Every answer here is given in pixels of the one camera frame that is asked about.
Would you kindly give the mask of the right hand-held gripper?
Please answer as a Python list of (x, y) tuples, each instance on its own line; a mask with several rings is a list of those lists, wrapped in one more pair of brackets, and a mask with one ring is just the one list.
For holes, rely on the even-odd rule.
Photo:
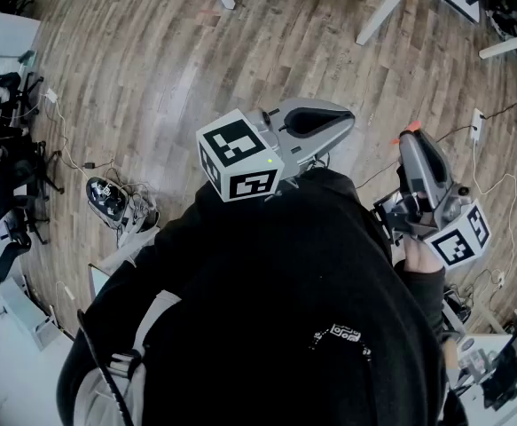
[(456, 182), (439, 145), (413, 121), (391, 145), (399, 145), (399, 187), (373, 204), (372, 213), (398, 245), (403, 237), (424, 242), (445, 267), (481, 257), (491, 238), (480, 203)]

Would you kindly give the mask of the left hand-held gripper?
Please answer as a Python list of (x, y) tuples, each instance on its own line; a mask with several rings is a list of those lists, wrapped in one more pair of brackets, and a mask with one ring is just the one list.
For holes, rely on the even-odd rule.
[(315, 166), (354, 125), (346, 107), (320, 99), (285, 99), (269, 112), (235, 109), (197, 131), (200, 165), (224, 202), (269, 196)]

